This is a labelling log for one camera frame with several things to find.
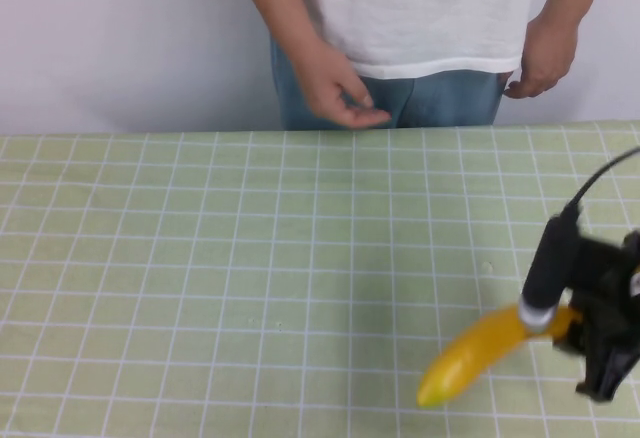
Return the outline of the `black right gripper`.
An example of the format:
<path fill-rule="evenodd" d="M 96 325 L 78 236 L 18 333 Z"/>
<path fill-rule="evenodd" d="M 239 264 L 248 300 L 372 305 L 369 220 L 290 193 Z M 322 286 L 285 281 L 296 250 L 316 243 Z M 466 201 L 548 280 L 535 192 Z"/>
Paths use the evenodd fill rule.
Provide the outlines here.
<path fill-rule="evenodd" d="M 619 245 L 582 237 L 568 288 L 569 307 L 581 318 L 553 339 L 553 348 L 586 356 L 577 394 L 611 402 L 639 356 L 639 232 Z"/>

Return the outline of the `person's left hand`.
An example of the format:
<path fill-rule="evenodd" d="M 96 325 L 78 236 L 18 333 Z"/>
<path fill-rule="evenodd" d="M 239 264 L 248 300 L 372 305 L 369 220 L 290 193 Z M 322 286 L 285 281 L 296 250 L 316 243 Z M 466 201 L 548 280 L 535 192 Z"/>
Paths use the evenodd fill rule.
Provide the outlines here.
<path fill-rule="evenodd" d="M 504 94 L 511 99 L 537 97 L 569 72 L 575 59 L 578 27 L 540 13 L 528 24 L 520 65 L 520 77 Z"/>

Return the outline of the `person's right hand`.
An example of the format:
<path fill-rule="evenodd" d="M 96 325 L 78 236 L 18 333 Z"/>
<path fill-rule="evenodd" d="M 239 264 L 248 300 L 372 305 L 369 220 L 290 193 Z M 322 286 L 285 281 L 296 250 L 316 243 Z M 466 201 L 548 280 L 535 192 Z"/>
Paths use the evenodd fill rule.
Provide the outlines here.
<path fill-rule="evenodd" d="M 387 124 L 391 116 L 377 109 L 349 60 L 331 47 L 293 60 L 304 97 L 314 114 L 347 129 Z"/>

